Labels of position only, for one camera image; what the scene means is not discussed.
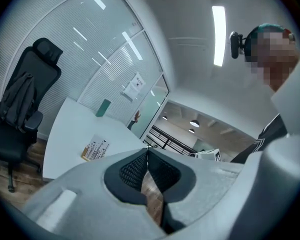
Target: poster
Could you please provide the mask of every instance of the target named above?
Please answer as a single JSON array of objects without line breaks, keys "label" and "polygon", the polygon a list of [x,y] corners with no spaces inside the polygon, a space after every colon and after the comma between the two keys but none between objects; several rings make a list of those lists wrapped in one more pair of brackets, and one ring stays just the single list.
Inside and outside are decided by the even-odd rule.
[{"label": "poster", "polygon": [[125,88],[123,93],[127,95],[130,99],[134,100],[145,85],[146,82],[143,80],[141,75],[137,72],[134,78],[130,81],[128,86]]}]

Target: white wall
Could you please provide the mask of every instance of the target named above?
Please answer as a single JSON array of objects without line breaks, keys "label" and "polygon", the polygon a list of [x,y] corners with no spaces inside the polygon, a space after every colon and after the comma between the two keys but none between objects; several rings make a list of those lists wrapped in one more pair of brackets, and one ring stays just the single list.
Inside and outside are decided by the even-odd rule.
[{"label": "white wall", "polygon": [[183,130],[178,126],[175,126],[172,123],[169,123],[167,120],[159,118],[154,126],[158,127],[160,130],[174,137],[176,140],[185,144],[186,146],[193,148],[197,141],[197,137],[190,133],[189,131]]}]

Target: chair armrest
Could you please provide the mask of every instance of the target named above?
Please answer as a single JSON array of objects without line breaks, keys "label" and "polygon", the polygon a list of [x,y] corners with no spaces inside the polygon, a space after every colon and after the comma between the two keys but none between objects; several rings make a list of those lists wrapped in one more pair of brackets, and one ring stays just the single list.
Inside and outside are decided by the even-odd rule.
[{"label": "chair armrest", "polygon": [[27,132],[36,132],[43,118],[44,115],[41,112],[34,112],[33,115],[25,122],[24,130]]}]

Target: white desk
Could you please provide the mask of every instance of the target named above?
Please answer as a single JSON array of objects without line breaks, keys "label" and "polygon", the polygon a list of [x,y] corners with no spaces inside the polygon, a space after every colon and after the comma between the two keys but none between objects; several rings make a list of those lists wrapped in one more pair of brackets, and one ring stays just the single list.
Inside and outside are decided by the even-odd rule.
[{"label": "white desk", "polygon": [[110,145],[106,156],[145,148],[123,123],[103,116],[96,117],[89,108],[67,98],[53,123],[43,161],[43,179],[53,180],[81,164],[88,163],[81,154],[94,134]]}]

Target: person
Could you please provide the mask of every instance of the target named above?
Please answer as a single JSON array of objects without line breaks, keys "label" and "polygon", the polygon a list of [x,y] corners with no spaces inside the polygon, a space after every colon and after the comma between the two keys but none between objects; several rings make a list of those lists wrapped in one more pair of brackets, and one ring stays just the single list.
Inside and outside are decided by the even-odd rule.
[{"label": "person", "polygon": [[[252,73],[262,76],[264,83],[274,92],[284,84],[300,59],[295,35],[276,24],[259,25],[248,34],[244,45],[241,43],[239,48],[244,53],[245,61],[251,66]],[[263,151],[273,140],[288,135],[278,114],[263,129],[258,139],[231,162],[244,164],[251,153]]]},{"label": "person", "polygon": [[141,117],[141,114],[140,114],[140,110],[138,110],[134,116],[134,120],[132,120],[129,125],[128,125],[128,129],[131,131],[131,128],[132,126],[135,124],[135,123],[138,123],[138,119],[139,117]]}]

